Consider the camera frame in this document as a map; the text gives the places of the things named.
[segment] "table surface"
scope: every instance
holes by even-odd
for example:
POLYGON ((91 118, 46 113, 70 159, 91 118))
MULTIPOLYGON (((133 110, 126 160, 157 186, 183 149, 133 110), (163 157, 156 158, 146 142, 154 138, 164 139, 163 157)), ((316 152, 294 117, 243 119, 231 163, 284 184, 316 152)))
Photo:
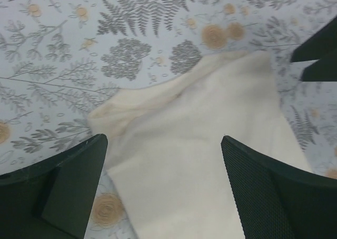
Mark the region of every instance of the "table surface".
MULTIPOLYGON (((300 83, 309 63, 289 63, 336 13, 337 0, 0 0, 0 174, 88 138, 87 114, 118 88, 262 49, 313 170, 337 177, 337 85, 300 83)), ((136 238, 116 196, 103 172, 85 238, 136 238)))

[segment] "black object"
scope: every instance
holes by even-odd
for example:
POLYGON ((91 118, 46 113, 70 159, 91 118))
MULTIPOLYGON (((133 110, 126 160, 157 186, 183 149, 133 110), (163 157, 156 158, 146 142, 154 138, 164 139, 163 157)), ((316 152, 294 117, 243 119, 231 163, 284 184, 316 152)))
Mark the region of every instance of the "black object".
POLYGON ((223 157, 246 239, 336 239, 337 180, 225 136, 223 157))
POLYGON ((0 176, 0 238, 82 239, 100 179, 107 139, 0 176))
POLYGON ((318 60, 304 69, 301 81, 337 82, 337 17, 294 50, 291 63, 318 60))

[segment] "floral tablecloth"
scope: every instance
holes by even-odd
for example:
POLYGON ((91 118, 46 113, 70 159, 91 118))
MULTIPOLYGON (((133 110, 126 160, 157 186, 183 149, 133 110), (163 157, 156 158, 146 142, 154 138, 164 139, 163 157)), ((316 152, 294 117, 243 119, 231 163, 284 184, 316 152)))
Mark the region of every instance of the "floral tablecloth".
MULTIPOLYGON (((282 108, 314 171, 337 177, 337 85, 300 83, 292 51, 337 0, 0 0, 0 174, 90 136, 119 87, 183 74, 205 54, 272 53, 282 108)), ((103 172, 86 238, 136 238, 103 172)))

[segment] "folded cloth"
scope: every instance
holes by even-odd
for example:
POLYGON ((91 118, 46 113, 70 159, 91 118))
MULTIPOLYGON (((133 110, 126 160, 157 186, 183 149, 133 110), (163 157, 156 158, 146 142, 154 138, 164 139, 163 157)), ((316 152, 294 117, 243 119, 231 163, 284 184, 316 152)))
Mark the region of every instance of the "folded cloth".
POLYGON ((90 113, 140 239, 244 238, 221 140, 310 171, 279 108, 267 52, 203 57, 167 83, 120 90, 90 113))

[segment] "tablecloth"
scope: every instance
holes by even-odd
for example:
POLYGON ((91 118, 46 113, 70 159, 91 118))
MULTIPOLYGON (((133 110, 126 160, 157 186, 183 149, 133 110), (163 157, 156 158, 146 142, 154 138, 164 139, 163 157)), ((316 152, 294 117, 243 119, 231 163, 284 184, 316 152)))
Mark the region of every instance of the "tablecloth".
MULTIPOLYGON (((301 83, 311 62, 289 63, 336 14, 337 0, 0 0, 0 174, 87 139, 87 114, 121 87, 262 49, 313 170, 337 177, 337 85, 301 83)), ((85 238, 136 238, 105 172, 85 238)))

